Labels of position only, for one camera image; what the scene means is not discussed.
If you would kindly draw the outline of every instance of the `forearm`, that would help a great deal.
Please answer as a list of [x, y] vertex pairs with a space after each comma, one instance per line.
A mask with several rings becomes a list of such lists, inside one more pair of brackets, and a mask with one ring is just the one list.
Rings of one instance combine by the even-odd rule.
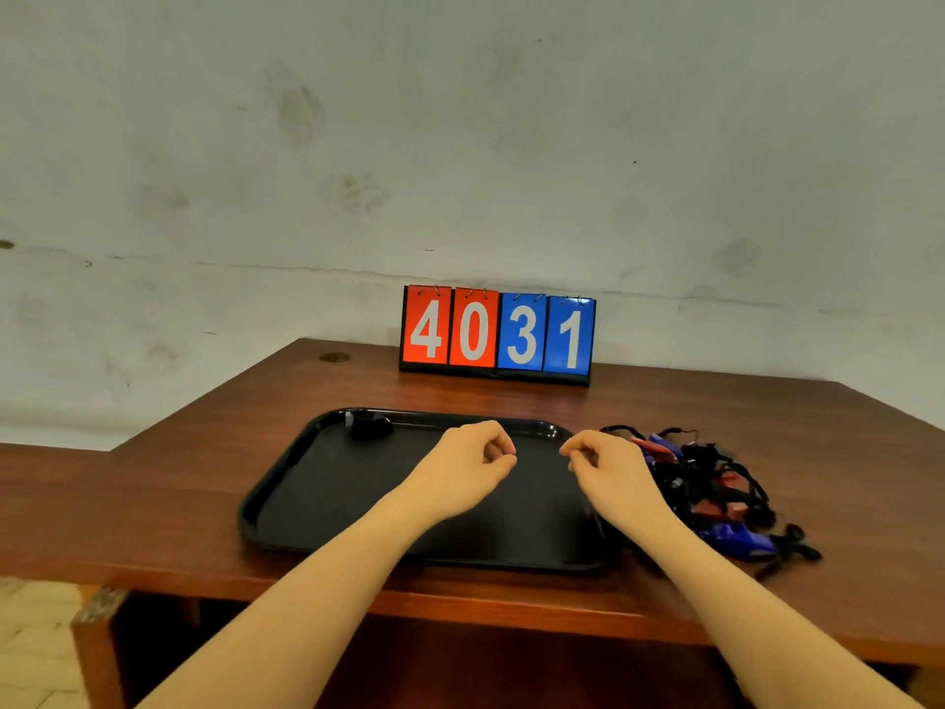
[[695, 609], [759, 709], [918, 706], [675, 517], [634, 539]]
[[391, 569], [427, 528], [392, 493], [246, 608], [141, 704], [311, 709]]

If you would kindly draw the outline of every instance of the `hand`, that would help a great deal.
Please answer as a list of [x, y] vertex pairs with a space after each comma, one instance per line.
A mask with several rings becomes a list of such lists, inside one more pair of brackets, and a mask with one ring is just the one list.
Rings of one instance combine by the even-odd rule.
[[512, 439], [495, 420], [450, 428], [397, 491], [432, 526], [478, 505], [517, 460]]
[[561, 454], [571, 458], [568, 469], [595, 510], [632, 540], [676, 518], [632, 442], [585, 430], [567, 440]]

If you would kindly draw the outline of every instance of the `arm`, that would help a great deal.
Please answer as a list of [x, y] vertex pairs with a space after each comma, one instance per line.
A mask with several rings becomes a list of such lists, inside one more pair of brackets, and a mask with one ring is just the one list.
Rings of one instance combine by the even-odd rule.
[[397, 561], [492, 492], [514, 452], [494, 420], [446, 431], [398, 488], [247, 607], [142, 709], [311, 709]]
[[586, 430], [561, 453], [597, 512], [686, 597], [759, 709], [919, 706], [682, 524], [636, 445]]

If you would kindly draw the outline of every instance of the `black plastic tray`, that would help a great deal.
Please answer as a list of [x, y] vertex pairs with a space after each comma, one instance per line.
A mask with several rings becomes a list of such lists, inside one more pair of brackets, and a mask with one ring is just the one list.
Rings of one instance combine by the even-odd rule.
[[[393, 432], [356, 440], [347, 410], [382, 413]], [[312, 552], [407, 477], [447, 428], [485, 418], [342, 408], [309, 422], [243, 501], [239, 527], [263, 548]], [[424, 533], [408, 557], [437, 563], [581, 572], [614, 556], [603, 525], [558, 454], [571, 433], [540, 420], [500, 419], [518, 463], [478, 506]]]

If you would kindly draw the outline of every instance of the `tiled floor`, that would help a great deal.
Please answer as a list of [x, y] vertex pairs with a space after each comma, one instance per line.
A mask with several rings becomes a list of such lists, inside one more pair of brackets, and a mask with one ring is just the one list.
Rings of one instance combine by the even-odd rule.
[[0, 707], [87, 709], [69, 622], [71, 584], [0, 578]]

